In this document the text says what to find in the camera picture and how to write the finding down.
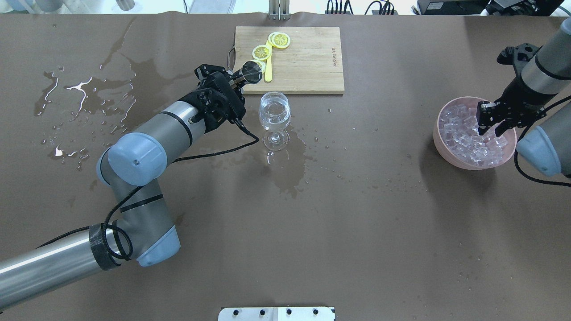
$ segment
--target cutting board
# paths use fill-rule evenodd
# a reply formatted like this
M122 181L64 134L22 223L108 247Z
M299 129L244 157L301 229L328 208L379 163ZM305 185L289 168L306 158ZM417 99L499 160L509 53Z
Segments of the cutting board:
M265 45L274 31L287 33L286 49L272 48L271 82L244 86L245 94L343 94L343 60L339 27L236 27L234 70L252 60L252 50Z

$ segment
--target robotic arm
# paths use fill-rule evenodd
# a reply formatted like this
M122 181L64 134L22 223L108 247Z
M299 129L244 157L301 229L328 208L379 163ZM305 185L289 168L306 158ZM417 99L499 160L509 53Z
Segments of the robotic arm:
M194 141L225 121L248 133L242 124L246 109L240 89L262 78L254 62L247 62L236 73L201 65L195 74L199 79L195 90L121 137L99 159L99 179L113 189L118 201L128 198L119 208L122 218L111 227L94 224L86 231L0 262L0 311L116 268L131 257L146 267L178 251L180 242L157 178Z
M497 136L507 129L524 128L546 116L545 104L571 83L571 18L549 42L538 48L529 43L507 47L497 58L513 65L516 77L495 102L479 102L476 117L483 135L494 124ZM571 104L564 106L518 142L517 151L547 176L571 178Z

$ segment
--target yellow knife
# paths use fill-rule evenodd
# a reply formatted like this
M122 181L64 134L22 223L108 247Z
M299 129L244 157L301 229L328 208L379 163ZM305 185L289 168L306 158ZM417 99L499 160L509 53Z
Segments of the yellow knife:
M264 73L264 80L266 82L271 82L272 79L274 78L274 75L272 74L272 49L274 48L274 46L269 40L266 42L266 46L270 47L270 56L266 60L266 71Z

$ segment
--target glass of water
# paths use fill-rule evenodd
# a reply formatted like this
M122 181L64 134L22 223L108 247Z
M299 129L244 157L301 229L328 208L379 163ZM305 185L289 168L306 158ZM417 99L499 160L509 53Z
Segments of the glass of water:
M264 135L264 145L269 150L282 150L289 142L286 127L289 125L289 101L286 95L271 91L260 101L260 123L268 132Z

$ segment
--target gray tabletop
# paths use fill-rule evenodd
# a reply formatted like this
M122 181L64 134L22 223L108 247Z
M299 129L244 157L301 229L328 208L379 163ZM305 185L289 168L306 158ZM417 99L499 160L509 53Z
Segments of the gray tabletop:
M495 61L504 47L542 45L561 21L294 15L282 24L340 26L345 94L290 96L287 151L260 143L169 167L159 181L182 244L171 259L1 317L215 320L221 307L289 304L335 306L338 320L569 319L569 190L512 162L457 169L432 143L449 100L501 95L513 78ZM2 15L0 259L101 222L115 204L96 179L101 153L192 90L196 66L225 65L236 26L268 25L264 14ZM262 135L260 97L246 98L244 122ZM247 141L226 124L187 154Z

